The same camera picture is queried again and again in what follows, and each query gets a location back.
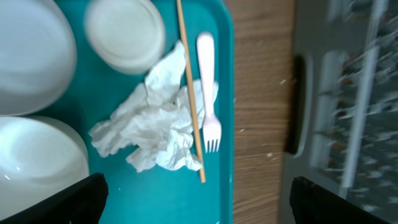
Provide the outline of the white bowl with peanuts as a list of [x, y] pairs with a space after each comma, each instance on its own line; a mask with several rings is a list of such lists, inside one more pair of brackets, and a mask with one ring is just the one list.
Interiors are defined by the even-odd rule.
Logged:
[[88, 177], [84, 140], [45, 116], [1, 118], [1, 218], [15, 215]]

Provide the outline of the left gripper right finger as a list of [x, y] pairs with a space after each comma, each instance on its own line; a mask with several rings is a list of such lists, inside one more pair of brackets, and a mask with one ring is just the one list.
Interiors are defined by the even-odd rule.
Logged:
[[289, 203], [296, 224], [387, 224], [302, 176], [292, 181]]

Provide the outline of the grey bowl with rice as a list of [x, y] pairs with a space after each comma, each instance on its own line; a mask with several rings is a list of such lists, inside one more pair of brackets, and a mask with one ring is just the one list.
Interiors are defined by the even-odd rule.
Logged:
[[1, 1], [1, 116], [56, 102], [76, 63], [72, 28], [55, 1]]

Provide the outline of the wooden chopstick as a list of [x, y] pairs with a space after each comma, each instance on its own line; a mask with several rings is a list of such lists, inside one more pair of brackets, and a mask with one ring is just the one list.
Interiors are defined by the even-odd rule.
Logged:
[[203, 165], [202, 168], [199, 170], [199, 175], [200, 175], [201, 183], [204, 184], [206, 182], [205, 166], [204, 166], [204, 161], [203, 161], [200, 129], [199, 129], [199, 125], [198, 125], [197, 107], [196, 107], [196, 100], [195, 100], [195, 89], [194, 89], [194, 84], [193, 84], [193, 76], [192, 76], [192, 68], [191, 68], [191, 63], [190, 63], [190, 54], [189, 54], [189, 48], [188, 48], [185, 20], [184, 20], [184, 16], [183, 16], [183, 7], [182, 7], [181, 0], [176, 0], [176, 2], [177, 2], [177, 13], [178, 13], [178, 24], [179, 24], [179, 29], [180, 29], [180, 37], [181, 37], [181, 41], [182, 41], [182, 44], [184, 46], [185, 53], [187, 56], [187, 65], [186, 65], [185, 73], [186, 73], [186, 80], [187, 80], [188, 97], [190, 100], [190, 110], [191, 110], [192, 125], [193, 125], [193, 136], [195, 139], [195, 148], [196, 148], [196, 152], [197, 152], [197, 157]]

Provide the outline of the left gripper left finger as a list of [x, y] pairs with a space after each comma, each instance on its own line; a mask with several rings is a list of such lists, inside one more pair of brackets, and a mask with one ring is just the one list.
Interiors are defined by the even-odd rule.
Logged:
[[97, 224], [109, 188], [102, 173], [94, 173], [59, 193], [1, 220], [1, 224]]

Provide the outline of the white napkin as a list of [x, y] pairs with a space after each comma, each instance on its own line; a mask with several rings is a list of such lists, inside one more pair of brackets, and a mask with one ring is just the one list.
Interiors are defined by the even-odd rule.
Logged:
[[191, 152], [190, 102], [187, 87], [180, 85], [185, 67], [185, 49], [177, 41], [110, 118], [90, 129], [91, 143], [101, 157], [136, 146], [126, 161], [137, 172], [154, 166], [171, 171], [182, 167], [198, 171], [203, 167]]

